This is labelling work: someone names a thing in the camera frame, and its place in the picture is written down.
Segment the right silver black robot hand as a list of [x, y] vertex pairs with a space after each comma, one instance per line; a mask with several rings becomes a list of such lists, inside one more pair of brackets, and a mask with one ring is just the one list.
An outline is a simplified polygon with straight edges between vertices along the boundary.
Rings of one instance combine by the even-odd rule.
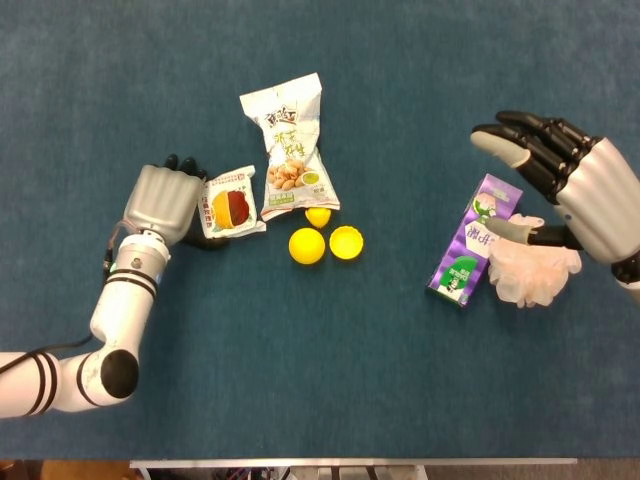
[[517, 171], [594, 260], [614, 264], [639, 251], [639, 178], [606, 137], [558, 117], [500, 111], [472, 129], [477, 148]]

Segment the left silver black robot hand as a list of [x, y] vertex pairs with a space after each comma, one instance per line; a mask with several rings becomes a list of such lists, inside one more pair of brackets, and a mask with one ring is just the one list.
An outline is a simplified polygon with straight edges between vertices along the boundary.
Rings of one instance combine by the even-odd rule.
[[216, 250], [224, 239], [205, 237], [197, 212], [207, 171], [196, 160], [171, 154], [161, 166], [141, 169], [125, 206], [123, 219], [140, 231], [151, 231], [169, 247], [178, 243], [201, 250]]

